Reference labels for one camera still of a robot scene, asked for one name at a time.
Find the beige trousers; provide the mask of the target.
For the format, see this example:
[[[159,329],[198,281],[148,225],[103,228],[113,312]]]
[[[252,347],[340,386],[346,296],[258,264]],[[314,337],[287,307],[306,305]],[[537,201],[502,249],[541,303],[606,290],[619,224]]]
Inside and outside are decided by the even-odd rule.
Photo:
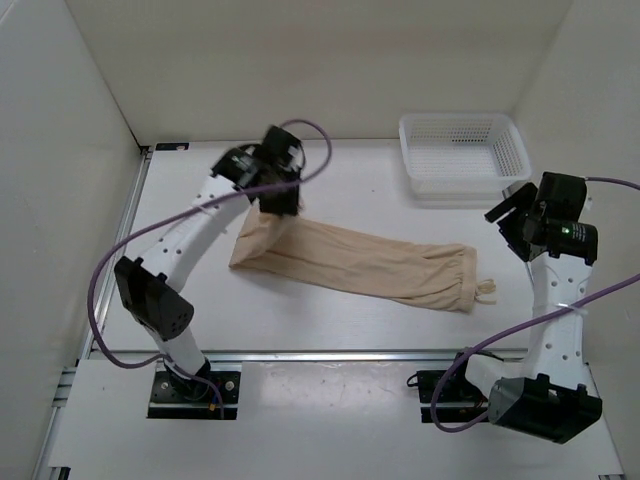
[[[477,277],[470,246],[416,244],[257,209],[245,218],[229,267],[431,310],[469,313],[495,302],[495,282]]]

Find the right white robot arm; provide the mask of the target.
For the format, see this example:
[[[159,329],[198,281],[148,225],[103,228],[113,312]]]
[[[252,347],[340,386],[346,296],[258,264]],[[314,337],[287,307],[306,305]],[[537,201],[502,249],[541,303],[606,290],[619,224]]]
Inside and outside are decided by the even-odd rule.
[[[598,232],[579,218],[587,199],[584,179],[545,173],[527,183],[485,218],[498,226],[532,275],[531,327],[523,360],[509,364],[479,351],[463,353],[449,375],[460,399],[481,393],[496,426],[565,444],[596,423],[602,402],[590,393],[582,359],[584,298],[597,259]]]

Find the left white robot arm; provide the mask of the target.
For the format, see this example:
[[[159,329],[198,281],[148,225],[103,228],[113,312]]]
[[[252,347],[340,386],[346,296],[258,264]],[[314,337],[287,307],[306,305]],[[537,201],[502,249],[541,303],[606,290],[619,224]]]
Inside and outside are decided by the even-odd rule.
[[[136,259],[122,257],[114,268],[124,308],[165,355],[171,385],[188,400],[210,393],[210,363],[196,345],[189,327],[194,308],[181,291],[212,243],[252,204],[270,213],[297,214],[298,188],[250,195],[244,191],[299,179],[296,158],[302,150],[300,139],[276,126],[257,144],[229,149],[195,196],[195,214],[172,225]]]

